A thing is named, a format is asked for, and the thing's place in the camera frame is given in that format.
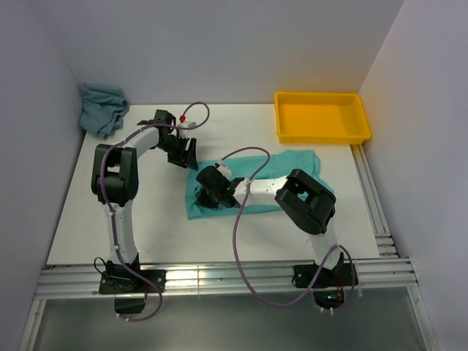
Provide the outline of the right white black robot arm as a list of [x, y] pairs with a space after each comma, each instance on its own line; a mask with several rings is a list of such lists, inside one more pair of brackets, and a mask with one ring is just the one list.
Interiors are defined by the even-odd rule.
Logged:
[[256, 207], [277, 207], [302, 232], [309, 235], [315, 263], [296, 265], [292, 284], [305, 288], [351, 287], [358, 284], [352, 262], [339, 247], [333, 228], [336, 196], [326, 186], [300, 169], [279, 178], [229, 179], [220, 165], [207, 166], [196, 176], [201, 186], [195, 204], [212, 210], [234, 209], [236, 215], [253, 212]]

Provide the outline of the teal green t-shirt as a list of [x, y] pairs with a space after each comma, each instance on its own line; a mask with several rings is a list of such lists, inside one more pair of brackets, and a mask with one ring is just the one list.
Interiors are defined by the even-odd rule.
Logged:
[[[232, 171], [232, 177], [247, 177], [253, 174], [259, 166], [266, 160], [265, 155], [245, 156], [234, 158], [230, 157], [224, 164]], [[320, 177], [320, 158], [313, 150], [294, 151], [286, 150], [279, 154], [271, 155], [269, 163], [255, 176], [256, 179], [278, 178], [287, 176], [294, 169], [301, 169], [308, 173], [312, 178], [325, 186], [329, 191], [333, 188]], [[201, 190], [201, 185], [197, 182], [198, 172], [189, 171], [185, 191], [186, 217], [189, 220], [208, 219], [220, 216], [235, 216], [238, 213], [237, 208], [226, 208], [219, 206], [218, 209], [210, 209], [195, 204], [197, 195]]]

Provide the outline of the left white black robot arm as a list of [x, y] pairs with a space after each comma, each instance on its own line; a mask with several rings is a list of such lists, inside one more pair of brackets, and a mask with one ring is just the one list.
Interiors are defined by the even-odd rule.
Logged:
[[91, 191], [103, 205], [110, 243], [109, 257], [100, 271], [100, 291], [114, 295], [164, 291], [165, 272], [143, 274], [135, 244], [132, 205], [139, 189], [138, 160], [145, 152], [159, 149], [167, 160], [184, 169], [198, 169], [197, 141], [188, 133], [199, 124], [185, 115], [176, 118], [157, 110], [151, 120], [140, 121], [137, 129], [115, 144], [95, 148]]

